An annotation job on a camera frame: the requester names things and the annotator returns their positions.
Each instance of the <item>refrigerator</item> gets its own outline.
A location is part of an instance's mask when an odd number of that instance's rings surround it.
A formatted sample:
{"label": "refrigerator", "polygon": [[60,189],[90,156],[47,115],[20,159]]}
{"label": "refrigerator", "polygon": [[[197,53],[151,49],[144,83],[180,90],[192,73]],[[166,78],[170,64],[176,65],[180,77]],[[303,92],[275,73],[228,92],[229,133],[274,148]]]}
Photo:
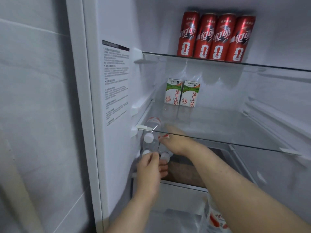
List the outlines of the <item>refrigerator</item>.
{"label": "refrigerator", "polygon": [[[97,233],[135,192],[149,117],[311,223],[311,0],[66,2]],[[187,10],[255,15],[242,63],[177,57]],[[200,83],[195,108],[164,103],[168,78]],[[208,190],[189,160],[169,164],[146,232],[195,231]]]}

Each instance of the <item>white bottle cap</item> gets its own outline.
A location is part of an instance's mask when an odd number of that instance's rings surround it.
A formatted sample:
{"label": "white bottle cap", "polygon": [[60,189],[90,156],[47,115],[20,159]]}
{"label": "white bottle cap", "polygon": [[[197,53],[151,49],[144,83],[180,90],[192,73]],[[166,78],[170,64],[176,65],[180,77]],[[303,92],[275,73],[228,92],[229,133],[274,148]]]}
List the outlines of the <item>white bottle cap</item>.
{"label": "white bottle cap", "polygon": [[146,142],[146,143],[151,143],[151,142],[153,142],[153,139],[154,139],[154,137],[153,137],[153,134],[152,133],[147,133],[147,134],[145,134],[145,136],[144,136],[144,141]]}
{"label": "white bottle cap", "polygon": [[145,154],[148,154],[148,153],[151,153],[150,150],[144,150],[144,152],[142,153],[142,155],[145,155]]}
{"label": "white bottle cap", "polygon": [[165,159],[167,162],[169,162],[169,153],[162,152],[160,159]]}

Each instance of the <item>soda can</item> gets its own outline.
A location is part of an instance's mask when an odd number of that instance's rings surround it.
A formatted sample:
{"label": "soda can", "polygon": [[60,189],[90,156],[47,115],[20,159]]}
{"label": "soda can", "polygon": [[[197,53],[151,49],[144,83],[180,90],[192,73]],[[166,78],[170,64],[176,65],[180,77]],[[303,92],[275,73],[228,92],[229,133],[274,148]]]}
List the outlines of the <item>soda can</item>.
{"label": "soda can", "polygon": [[200,15],[196,11],[187,11],[184,13],[177,56],[192,57],[199,18]]}
{"label": "soda can", "polygon": [[226,56],[227,61],[242,61],[255,20],[256,17],[251,15],[243,15],[237,19]]}
{"label": "soda can", "polygon": [[235,26],[236,15],[227,13],[218,18],[209,59],[224,61]]}
{"label": "soda can", "polygon": [[194,48],[194,58],[208,57],[209,49],[213,42],[217,22],[217,15],[208,13],[201,17],[200,28],[196,37],[196,43]]}

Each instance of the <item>person's left arm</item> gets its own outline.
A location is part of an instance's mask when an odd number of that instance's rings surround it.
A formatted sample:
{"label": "person's left arm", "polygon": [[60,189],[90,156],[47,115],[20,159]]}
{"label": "person's left arm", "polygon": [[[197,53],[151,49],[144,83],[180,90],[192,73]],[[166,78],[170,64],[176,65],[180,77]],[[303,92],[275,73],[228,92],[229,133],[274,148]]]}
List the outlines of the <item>person's left arm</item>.
{"label": "person's left arm", "polygon": [[141,233],[155,203],[160,179],[168,174],[165,160],[157,152],[146,154],[137,165],[137,191],[107,233]]}

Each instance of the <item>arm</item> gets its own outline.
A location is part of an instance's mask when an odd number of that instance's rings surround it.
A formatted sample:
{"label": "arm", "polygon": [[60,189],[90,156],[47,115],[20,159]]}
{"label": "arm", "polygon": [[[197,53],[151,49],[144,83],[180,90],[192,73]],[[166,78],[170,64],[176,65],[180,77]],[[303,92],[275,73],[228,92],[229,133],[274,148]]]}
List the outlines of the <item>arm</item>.
{"label": "arm", "polygon": [[160,178],[168,172],[165,160],[157,152],[146,154],[137,165],[137,191],[107,233],[140,233],[147,223],[151,207],[158,196]]}
{"label": "arm", "polygon": [[[182,134],[168,127],[174,134]],[[233,232],[311,232],[311,226],[188,137],[160,138],[171,152],[188,157]]]}

